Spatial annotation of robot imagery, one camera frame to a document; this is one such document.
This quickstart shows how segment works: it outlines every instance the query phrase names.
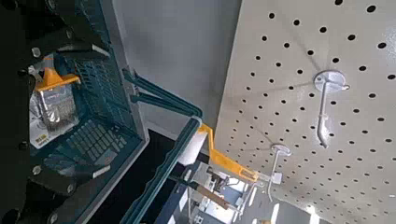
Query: pegboard hook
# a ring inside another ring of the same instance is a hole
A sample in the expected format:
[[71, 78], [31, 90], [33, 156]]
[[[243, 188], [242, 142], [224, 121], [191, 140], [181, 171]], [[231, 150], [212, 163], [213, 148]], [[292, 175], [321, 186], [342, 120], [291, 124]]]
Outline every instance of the pegboard hook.
[[350, 87], [346, 85], [344, 75], [339, 71], [326, 70], [317, 74], [314, 78], [315, 87], [322, 92], [320, 101], [320, 110], [318, 115], [317, 135], [320, 143], [324, 148], [327, 148], [327, 139], [325, 133], [327, 132], [325, 121], [328, 118], [325, 113], [326, 97], [328, 93], [348, 90]]
[[273, 201], [272, 197], [271, 197], [271, 185], [273, 182], [273, 176], [275, 174], [277, 158], [279, 156], [287, 156], [288, 157], [291, 155], [290, 149], [288, 147], [281, 145], [281, 144], [273, 144], [271, 146], [271, 149], [275, 152], [275, 159], [274, 159], [273, 169], [272, 169], [270, 180], [268, 181], [268, 187], [267, 187], [267, 194], [268, 194], [268, 198], [269, 198], [270, 202]]

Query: teal basket handle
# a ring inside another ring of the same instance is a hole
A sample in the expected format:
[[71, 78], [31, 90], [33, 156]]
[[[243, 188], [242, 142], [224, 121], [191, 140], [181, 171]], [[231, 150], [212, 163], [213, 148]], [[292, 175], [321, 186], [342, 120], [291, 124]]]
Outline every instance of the teal basket handle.
[[131, 207], [125, 213], [120, 222], [122, 224], [139, 224], [141, 218], [146, 213], [155, 196], [163, 186], [163, 183], [172, 172], [173, 167], [177, 163], [178, 156], [186, 148], [187, 144], [201, 126], [203, 112], [197, 106], [192, 105], [175, 96], [173, 93], [165, 91], [159, 86], [143, 79], [135, 71], [131, 74], [128, 69], [122, 69], [122, 73], [126, 80], [135, 84], [137, 87], [156, 95], [152, 96], [140, 93], [139, 95], [132, 97], [133, 102], [139, 101], [150, 105], [156, 105], [191, 117], [178, 136], [174, 148], [166, 154], [164, 163], [157, 168], [154, 178], [147, 183], [143, 194], [132, 203]]

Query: white hook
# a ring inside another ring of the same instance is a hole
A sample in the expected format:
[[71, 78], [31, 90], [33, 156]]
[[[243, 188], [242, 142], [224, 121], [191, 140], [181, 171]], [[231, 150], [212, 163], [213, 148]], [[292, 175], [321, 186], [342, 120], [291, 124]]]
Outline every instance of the white hook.
[[323, 71], [315, 76], [314, 84], [322, 92], [320, 100], [320, 110], [318, 115], [317, 135], [320, 143], [324, 148], [328, 147], [326, 136], [324, 136], [326, 117], [326, 97], [327, 93], [349, 90], [350, 86], [346, 85], [344, 75], [338, 71]]

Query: white pegboard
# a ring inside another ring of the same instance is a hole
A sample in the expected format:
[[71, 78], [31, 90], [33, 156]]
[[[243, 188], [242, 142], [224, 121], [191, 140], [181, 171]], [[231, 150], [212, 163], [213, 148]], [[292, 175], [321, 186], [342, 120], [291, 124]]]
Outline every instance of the white pegboard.
[[[271, 171], [274, 196], [315, 206], [331, 223], [396, 219], [396, 1], [243, 1], [216, 130], [217, 148]], [[329, 148], [316, 135], [314, 76], [341, 71], [347, 91], [328, 95]]]

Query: plastic basket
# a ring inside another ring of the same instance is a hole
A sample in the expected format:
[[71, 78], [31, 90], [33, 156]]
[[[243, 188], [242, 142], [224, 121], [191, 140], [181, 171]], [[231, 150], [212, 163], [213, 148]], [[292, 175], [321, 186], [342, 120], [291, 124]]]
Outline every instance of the plastic basket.
[[[51, 154], [57, 154], [56, 156], [67, 159], [67, 162], [77, 162], [81, 160], [76, 159], [76, 156], [88, 161], [88, 151], [93, 147], [108, 150], [115, 148], [113, 143], [122, 143], [124, 148], [111, 162], [110, 171], [80, 186], [73, 196], [53, 211], [57, 214], [58, 222], [86, 222], [148, 143], [147, 130], [142, 125], [137, 102], [161, 106], [191, 117], [177, 138], [174, 148], [166, 154], [163, 164], [153, 167], [156, 169], [155, 176], [146, 183], [144, 192], [133, 202], [121, 221], [137, 224], [176, 165], [177, 157], [198, 130], [202, 111], [135, 73], [131, 74], [128, 69], [120, 72], [109, 45], [109, 35], [99, 0], [80, 0], [76, 10], [88, 18], [92, 28], [108, 44], [110, 57], [99, 61], [65, 59], [68, 70], [81, 77], [81, 88], [74, 90], [80, 123], [72, 132], [60, 136], [35, 155], [45, 160]], [[126, 95], [134, 92], [126, 92], [125, 85], [133, 84], [150, 92], [151, 97], [140, 94], [131, 104]], [[116, 130], [116, 137], [111, 136], [110, 131], [114, 133]], [[51, 164], [49, 167], [55, 170], [63, 168]]]

